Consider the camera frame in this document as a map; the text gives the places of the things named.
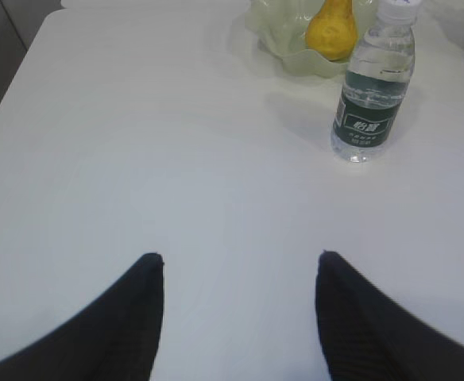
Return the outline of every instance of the yellow pear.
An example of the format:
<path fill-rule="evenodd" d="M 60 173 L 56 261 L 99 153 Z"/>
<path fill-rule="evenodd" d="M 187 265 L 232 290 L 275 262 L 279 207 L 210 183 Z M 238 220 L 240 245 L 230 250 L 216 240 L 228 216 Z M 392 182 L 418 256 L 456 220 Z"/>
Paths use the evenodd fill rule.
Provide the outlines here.
<path fill-rule="evenodd" d="M 352 0 L 326 0 L 305 35 L 306 45 L 331 61 L 348 57 L 357 39 Z"/>

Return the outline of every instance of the plastic bottle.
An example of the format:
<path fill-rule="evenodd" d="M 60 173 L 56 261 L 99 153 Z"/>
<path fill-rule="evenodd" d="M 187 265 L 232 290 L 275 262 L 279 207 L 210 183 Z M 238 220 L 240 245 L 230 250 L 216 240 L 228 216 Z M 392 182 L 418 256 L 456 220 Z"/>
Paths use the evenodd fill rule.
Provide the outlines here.
<path fill-rule="evenodd" d="M 356 44 L 331 133 L 346 160 L 371 160 L 384 148 L 414 71 L 411 27 L 421 2 L 380 0 L 376 24 Z"/>

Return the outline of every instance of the white bottle cap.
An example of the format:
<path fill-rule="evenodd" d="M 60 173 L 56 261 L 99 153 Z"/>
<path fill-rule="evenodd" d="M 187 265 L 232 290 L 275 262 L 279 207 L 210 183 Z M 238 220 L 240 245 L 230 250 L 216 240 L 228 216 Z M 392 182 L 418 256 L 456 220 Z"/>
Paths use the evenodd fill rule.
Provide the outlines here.
<path fill-rule="evenodd" d="M 380 0 L 377 16 L 394 25 L 414 24 L 423 0 Z"/>

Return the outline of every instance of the green bottle label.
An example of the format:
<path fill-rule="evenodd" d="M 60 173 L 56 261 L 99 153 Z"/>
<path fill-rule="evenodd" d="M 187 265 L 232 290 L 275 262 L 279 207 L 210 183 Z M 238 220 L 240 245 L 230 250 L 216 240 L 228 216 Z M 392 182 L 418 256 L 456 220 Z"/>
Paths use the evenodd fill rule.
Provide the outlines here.
<path fill-rule="evenodd" d="M 386 141 L 400 105 L 388 109 L 367 109 L 342 93 L 334 119 L 334 132 L 347 144 L 372 148 Z"/>

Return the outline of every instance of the glass bowl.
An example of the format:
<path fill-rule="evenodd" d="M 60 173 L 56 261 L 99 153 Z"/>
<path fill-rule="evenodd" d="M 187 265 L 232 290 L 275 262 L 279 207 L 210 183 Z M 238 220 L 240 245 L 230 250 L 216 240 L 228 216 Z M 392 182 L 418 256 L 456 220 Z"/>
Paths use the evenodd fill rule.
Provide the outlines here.
<path fill-rule="evenodd" d="M 258 35 L 262 44 L 280 58 L 293 75 L 334 77 L 345 72 L 349 60 L 329 61 L 304 42 L 311 19 L 324 0 L 251 0 L 246 27 Z M 352 0 L 358 36 L 375 22 L 377 0 Z"/>

